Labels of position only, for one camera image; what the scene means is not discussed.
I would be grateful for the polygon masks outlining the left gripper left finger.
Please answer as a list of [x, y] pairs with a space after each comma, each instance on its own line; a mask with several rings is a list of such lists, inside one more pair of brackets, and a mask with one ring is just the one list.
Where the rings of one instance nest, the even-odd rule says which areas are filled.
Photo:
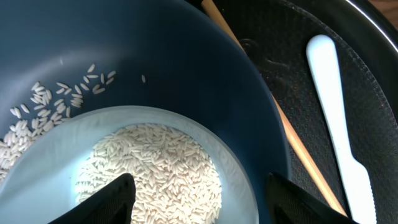
[[135, 201], [133, 176], [125, 173], [50, 224], [130, 224]]

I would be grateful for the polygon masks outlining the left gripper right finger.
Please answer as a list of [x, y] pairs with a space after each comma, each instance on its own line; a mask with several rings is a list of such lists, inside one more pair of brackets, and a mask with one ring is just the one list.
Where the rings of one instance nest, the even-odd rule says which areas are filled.
[[268, 176], [266, 198], [272, 223], [356, 224], [275, 172]]

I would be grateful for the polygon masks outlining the wooden chopstick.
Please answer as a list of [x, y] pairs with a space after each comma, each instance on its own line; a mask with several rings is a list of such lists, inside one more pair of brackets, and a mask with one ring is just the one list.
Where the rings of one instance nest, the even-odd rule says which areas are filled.
[[[244, 48], [239, 43], [239, 40], [234, 35], [233, 31], [229, 27], [228, 23], [225, 21], [224, 17], [216, 7], [213, 0], [202, 0], [201, 6], [202, 8], [204, 8], [205, 12], [208, 14], [211, 20], [215, 24], [217, 24], [225, 33], [227, 33], [227, 35], [235, 41], [235, 43], [242, 49], [242, 51], [245, 52]], [[312, 156], [308, 152], [307, 148], [304, 146], [303, 142], [297, 135], [295, 129], [291, 125], [285, 113], [282, 111], [274, 96], [272, 96], [272, 99], [274, 100], [280, 118], [282, 120], [287, 140], [294, 150], [295, 154], [300, 159], [304, 168], [309, 173], [310, 177], [323, 195], [324, 199], [327, 201], [328, 205], [338, 213], [344, 215], [345, 217], [348, 217], [343, 207], [339, 203], [337, 197], [330, 188], [328, 182], [325, 180], [323, 174], [321, 173]]]

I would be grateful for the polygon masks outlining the pile of white rice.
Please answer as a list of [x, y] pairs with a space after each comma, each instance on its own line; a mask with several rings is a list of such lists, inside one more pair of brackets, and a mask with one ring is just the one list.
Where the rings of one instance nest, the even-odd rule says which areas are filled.
[[[12, 165], [37, 138], [70, 118], [71, 109], [83, 104], [83, 94], [95, 81], [93, 93], [101, 93], [114, 73], [84, 77], [69, 88], [60, 84], [52, 93], [34, 87], [37, 117], [25, 136], [24, 122], [7, 135], [2, 162]], [[117, 176], [134, 176], [137, 189], [134, 212], [137, 222], [213, 223], [221, 208], [221, 182], [213, 161], [189, 135], [163, 124], [132, 124], [97, 141], [79, 165], [73, 185], [76, 203], [83, 203]]]

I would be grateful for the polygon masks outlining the light blue small bowl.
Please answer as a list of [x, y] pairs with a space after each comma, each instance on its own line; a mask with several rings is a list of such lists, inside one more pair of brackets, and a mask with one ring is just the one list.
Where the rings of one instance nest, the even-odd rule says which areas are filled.
[[196, 121], [146, 106], [115, 106], [84, 113], [36, 140], [1, 184], [1, 223], [49, 223], [73, 209], [78, 169], [92, 147], [106, 135], [139, 123], [180, 130], [203, 146], [221, 181], [217, 223], [259, 223], [252, 185], [232, 150]]

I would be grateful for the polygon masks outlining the dark blue bowl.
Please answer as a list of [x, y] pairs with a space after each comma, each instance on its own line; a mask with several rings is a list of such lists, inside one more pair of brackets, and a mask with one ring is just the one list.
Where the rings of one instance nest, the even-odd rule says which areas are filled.
[[257, 68], [204, 13], [185, 1], [2, 1], [1, 133], [34, 83], [74, 86], [90, 66], [115, 79], [73, 114], [142, 105], [199, 122], [237, 155], [270, 222], [267, 176], [291, 167], [280, 116]]

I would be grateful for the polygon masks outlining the light blue plastic knife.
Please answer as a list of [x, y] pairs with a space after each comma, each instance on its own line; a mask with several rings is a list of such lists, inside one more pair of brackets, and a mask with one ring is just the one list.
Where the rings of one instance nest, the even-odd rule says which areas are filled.
[[369, 174], [351, 152], [335, 44], [326, 35], [316, 35], [309, 40], [306, 55], [334, 147], [351, 217], [357, 223], [376, 224]]

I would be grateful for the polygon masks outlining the round black serving tray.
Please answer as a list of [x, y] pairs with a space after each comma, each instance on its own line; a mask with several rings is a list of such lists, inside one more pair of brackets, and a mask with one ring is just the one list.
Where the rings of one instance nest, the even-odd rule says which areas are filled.
[[305, 48], [335, 42], [349, 140], [371, 179], [379, 223], [397, 222], [397, 32], [367, 1], [217, 1], [217, 8], [347, 207]]

